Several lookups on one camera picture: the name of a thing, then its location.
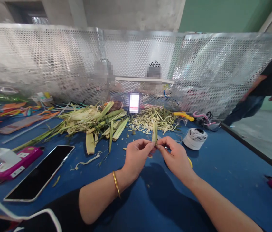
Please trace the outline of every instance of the bracelet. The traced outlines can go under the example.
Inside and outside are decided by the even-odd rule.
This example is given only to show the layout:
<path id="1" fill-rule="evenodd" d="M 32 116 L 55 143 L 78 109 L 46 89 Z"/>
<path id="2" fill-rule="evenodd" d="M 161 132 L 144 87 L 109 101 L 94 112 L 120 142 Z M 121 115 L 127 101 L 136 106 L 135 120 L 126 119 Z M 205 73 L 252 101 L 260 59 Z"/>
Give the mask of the bracelet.
<path id="1" fill-rule="evenodd" d="M 114 171 L 112 171 L 112 174 L 114 178 L 114 183 L 116 184 L 117 192 L 119 193 L 119 198 L 121 199 L 121 195 L 120 195 L 119 187 L 117 185 L 117 179 L 116 179 L 116 175 L 114 174 Z"/>

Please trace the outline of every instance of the smartphone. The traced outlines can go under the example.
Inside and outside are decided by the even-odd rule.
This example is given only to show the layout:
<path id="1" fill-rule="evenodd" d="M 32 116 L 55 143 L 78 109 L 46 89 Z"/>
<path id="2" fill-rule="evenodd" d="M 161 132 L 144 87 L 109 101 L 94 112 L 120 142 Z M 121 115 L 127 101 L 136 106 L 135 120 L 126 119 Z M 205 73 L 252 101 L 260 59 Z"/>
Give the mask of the smartphone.
<path id="1" fill-rule="evenodd" d="M 139 93 L 129 94 L 129 113 L 140 113 L 140 95 Z"/>
<path id="2" fill-rule="evenodd" d="M 8 193 L 3 201 L 32 202 L 36 200 L 74 148 L 74 146 L 56 146 Z"/>

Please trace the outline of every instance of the blue tabletop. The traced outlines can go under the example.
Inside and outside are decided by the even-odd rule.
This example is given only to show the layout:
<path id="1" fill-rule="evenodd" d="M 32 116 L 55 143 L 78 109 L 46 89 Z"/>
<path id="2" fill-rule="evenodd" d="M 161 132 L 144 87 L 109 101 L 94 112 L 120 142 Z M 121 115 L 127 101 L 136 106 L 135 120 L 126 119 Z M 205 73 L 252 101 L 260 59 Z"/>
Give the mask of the blue tabletop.
<path id="1" fill-rule="evenodd" d="M 3 122 L 0 127 L 15 120 L 17 119 Z M 48 122 L 53 127 L 60 120 L 52 119 Z M 186 133 L 189 127 L 195 125 L 189 122 L 187 127 L 181 127 L 182 133 Z M 25 129 L 11 135 L 0 134 L 0 146 L 15 148 L 47 131 L 48 127 L 45 124 L 40 125 L 29 133 L 2 144 L 4 140 L 22 130 Z M 125 158 L 123 148 L 127 143 L 133 139 L 146 138 L 141 132 L 136 135 L 129 132 L 130 136 L 126 139 L 126 132 L 127 129 L 112 143 L 111 154 L 100 167 L 98 163 L 108 153 L 109 141 L 106 140 L 101 140 L 95 148 L 95 152 L 105 151 L 101 158 L 85 166 L 79 165 L 78 170 L 70 171 L 71 166 L 74 168 L 77 163 L 86 162 L 93 157 L 85 153 L 85 133 L 77 133 L 69 143 L 75 146 L 74 151 L 35 202 L 3 204 L 17 215 L 28 216 L 54 199 L 121 168 Z M 186 149 L 195 172 L 264 230 L 272 231 L 272 189 L 264 177 L 264 174 L 272 176 L 272 167 L 222 128 L 217 132 L 207 133 L 208 138 L 199 151 Z M 167 132 L 164 136 L 166 135 L 180 140 L 174 132 Z M 1 201 L 55 146 L 66 145 L 68 142 L 69 139 L 63 134 L 43 144 L 46 148 L 41 157 L 15 180 L 0 185 Z M 59 175 L 59 182 L 52 187 Z M 116 199 L 106 209 L 95 230 L 214 231 L 214 227 L 195 196 L 170 172 L 157 151 L 152 159 L 147 159 L 138 180 L 125 190 L 122 200 Z"/>

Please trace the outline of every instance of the black sleeve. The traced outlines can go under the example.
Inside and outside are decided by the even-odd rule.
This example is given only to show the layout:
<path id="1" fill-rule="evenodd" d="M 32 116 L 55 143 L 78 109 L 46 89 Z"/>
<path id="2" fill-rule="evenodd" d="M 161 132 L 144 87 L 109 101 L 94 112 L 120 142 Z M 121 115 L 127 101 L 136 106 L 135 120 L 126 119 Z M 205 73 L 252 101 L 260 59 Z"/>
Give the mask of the black sleeve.
<path id="1" fill-rule="evenodd" d="M 79 210 L 79 191 L 76 189 L 54 201 L 47 204 L 42 209 L 50 208 L 58 218 L 62 232 L 65 231 L 89 231 L 90 227 L 82 220 Z M 54 231 L 56 232 L 55 225 L 48 213 L 38 215 L 28 221 L 23 221 L 18 227 L 24 227 L 19 230 L 27 231 Z"/>
<path id="2" fill-rule="evenodd" d="M 265 70 L 262 71 L 261 74 L 264 75 L 264 76 L 269 76 L 269 75 L 272 74 L 272 60 L 271 60 L 271 62 L 268 64 L 268 66 L 265 68 Z"/>

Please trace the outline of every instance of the metal mesh partition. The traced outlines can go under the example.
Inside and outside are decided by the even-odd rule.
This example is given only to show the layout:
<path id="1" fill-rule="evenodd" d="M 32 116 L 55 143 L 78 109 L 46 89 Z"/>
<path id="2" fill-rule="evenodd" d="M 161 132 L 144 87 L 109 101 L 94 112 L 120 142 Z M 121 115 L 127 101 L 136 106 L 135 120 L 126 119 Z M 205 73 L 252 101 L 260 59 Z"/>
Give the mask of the metal mesh partition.
<path id="1" fill-rule="evenodd" d="M 271 58 L 272 34 L 0 24 L 0 85 L 27 97 L 48 91 L 56 101 L 125 103 L 138 91 L 144 107 L 212 111 L 222 119 Z"/>

